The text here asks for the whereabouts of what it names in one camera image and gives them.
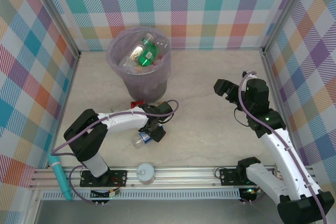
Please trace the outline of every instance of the plastic bottle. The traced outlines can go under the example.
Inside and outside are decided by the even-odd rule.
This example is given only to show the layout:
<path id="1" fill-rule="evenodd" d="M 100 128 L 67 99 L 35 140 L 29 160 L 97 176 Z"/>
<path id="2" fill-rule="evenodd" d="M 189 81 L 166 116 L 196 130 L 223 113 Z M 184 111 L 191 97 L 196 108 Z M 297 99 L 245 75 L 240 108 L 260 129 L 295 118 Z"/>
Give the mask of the plastic bottle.
<path id="1" fill-rule="evenodd" d="M 158 47 L 151 43 L 147 49 L 139 57 L 139 65 L 141 67 L 147 67 L 154 61 L 155 57 L 159 54 Z"/>
<path id="2" fill-rule="evenodd" d="M 145 144 L 149 143 L 151 140 L 152 138 L 148 134 L 144 132 L 139 132 L 132 139 L 132 143 L 136 149 L 139 149 L 143 147 Z"/>
<path id="3" fill-rule="evenodd" d="M 154 37 L 151 34 L 146 36 L 132 49 L 124 58 L 122 58 L 118 64 L 119 67 L 128 68 L 138 64 L 138 59 L 142 53 L 147 49 L 149 45 L 152 45 Z"/>

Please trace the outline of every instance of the teal marker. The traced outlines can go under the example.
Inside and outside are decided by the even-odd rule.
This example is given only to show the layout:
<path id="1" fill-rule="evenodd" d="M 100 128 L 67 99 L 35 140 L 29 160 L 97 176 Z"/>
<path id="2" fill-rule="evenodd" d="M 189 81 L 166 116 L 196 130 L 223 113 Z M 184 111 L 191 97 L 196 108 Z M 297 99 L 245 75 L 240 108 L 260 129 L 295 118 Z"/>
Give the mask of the teal marker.
<path id="1" fill-rule="evenodd" d="M 49 153 L 48 160 L 50 166 L 55 173 L 58 185 L 61 188 L 61 191 L 64 194 L 66 200 L 72 200 L 71 190 L 67 178 L 65 177 L 65 174 L 63 172 L 59 156 L 51 156 L 51 154 Z"/>

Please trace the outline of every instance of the beige floor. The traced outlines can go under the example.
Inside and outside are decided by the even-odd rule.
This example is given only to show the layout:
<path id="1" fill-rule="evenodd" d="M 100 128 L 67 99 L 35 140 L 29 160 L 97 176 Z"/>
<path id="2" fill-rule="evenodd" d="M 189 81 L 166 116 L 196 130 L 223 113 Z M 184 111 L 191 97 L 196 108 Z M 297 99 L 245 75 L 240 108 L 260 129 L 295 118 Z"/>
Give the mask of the beige floor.
<path id="1" fill-rule="evenodd" d="M 56 146 L 64 142 L 63 133 L 83 110 L 109 113 L 124 110 L 132 101 L 122 80 L 111 70 L 105 52 L 84 52 L 62 121 Z M 235 106 L 214 93 L 217 79 L 240 83 L 243 70 L 255 70 L 266 79 L 259 52 L 187 50 L 172 52 L 172 75 L 162 101 L 177 99 L 180 109 L 166 124 L 164 139 L 136 150 L 132 137 L 136 130 L 106 137 L 100 154 L 109 166 L 221 166 L 256 156 L 265 165 L 274 164 L 266 147 L 250 129 L 233 117 Z M 243 113 L 238 119 L 245 122 Z M 65 147 L 62 152 L 70 151 Z M 75 166 L 74 157 L 62 157 L 63 166 Z"/>

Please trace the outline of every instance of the bottle cap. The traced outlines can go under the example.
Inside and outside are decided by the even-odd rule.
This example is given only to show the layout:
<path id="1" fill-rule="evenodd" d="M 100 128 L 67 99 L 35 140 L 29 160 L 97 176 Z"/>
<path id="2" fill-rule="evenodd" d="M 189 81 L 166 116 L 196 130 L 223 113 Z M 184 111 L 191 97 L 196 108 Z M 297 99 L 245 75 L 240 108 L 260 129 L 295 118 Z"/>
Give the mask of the bottle cap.
<path id="1" fill-rule="evenodd" d="M 153 37 L 150 33 L 146 34 L 146 38 L 147 38 L 149 41 L 154 41 L 154 37 Z"/>

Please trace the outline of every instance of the red object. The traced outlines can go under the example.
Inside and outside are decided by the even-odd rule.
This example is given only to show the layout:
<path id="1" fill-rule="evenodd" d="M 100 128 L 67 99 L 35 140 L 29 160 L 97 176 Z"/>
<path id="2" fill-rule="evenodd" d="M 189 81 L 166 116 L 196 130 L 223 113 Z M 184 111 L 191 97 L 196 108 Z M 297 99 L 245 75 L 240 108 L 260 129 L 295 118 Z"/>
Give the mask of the red object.
<path id="1" fill-rule="evenodd" d="M 134 108 L 134 107 L 136 107 L 136 106 L 142 105 L 144 103 L 145 102 L 143 100 L 131 102 L 131 109 Z"/>
<path id="2" fill-rule="evenodd" d="M 113 183 L 118 184 L 117 188 L 115 190 L 118 190 L 120 188 L 120 182 L 116 177 L 111 177 L 110 178 L 111 181 L 113 181 Z"/>

